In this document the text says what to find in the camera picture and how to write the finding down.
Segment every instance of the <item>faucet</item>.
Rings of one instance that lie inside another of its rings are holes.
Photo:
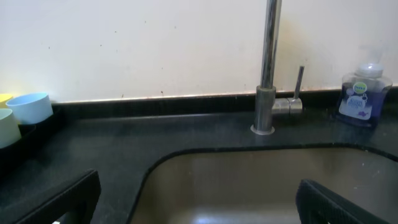
[[[273,114],[298,114],[303,110],[299,98],[304,66],[300,67],[293,98],[276,99],[274,83],[275,56],[278,44],[282,0],[268,0],[264,46],[262,51],[261,83],[256,88],[256,117],[251,130],[260,135],[272,134]]]

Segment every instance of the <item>granite countertop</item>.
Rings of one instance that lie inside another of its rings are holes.
[[[335,121],[330,110],[306,108],[295,118],[274,118],[271,136],[251,132],[253,112],[81,119],[1,181],[0,209],[96,169],[102,193],[92,223],[126,223],[148,170],[178,153],[344,146],[398,161],[396,111],[384,109],[371,130]]]

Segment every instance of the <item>hand soap bottle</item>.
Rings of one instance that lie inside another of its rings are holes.
[[[343,77],[336,118],[362,127],[377,126],[384,97],[392,86],[392,81],[382,76],[383,70],[381,64],[365,63]]]

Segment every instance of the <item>sink basin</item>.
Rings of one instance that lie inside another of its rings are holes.
[[[300,223],[295,194],[312,179],[398,223],[398,163],[349,148],[187,154],[148,176],[133,224]]]

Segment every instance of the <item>blue cup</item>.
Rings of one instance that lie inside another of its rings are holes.
[[[31,93],[7,101],[15,118],[21,124],[36,124],[53,115],[48,93]]]

